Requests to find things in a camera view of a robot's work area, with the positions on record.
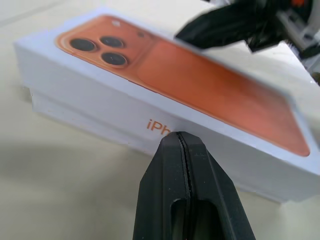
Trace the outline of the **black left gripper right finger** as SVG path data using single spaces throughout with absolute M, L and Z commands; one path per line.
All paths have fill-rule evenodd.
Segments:
M 186 240 L 256 240 L 235 185 L 203 141 L 179 132 L 189 187 Z

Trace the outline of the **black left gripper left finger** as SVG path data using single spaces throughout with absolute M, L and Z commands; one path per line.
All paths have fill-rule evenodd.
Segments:
M 132 240 L 187 240 L 190 203 L 186 151 L 172 132 L 140 181 Z

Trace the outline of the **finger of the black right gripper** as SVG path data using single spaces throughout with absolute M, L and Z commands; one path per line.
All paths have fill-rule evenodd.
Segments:
M 202 50 L 246 43 L 250 33 L 277 31 L 274 13 L 267 0 L 235 0 L 197 16 L 175 37 Z
M 260 31 L 248 33 L 246 36 L 246 45 L 252 53 L 267 48 L 277 46 L 279 44 L 279 31 Z

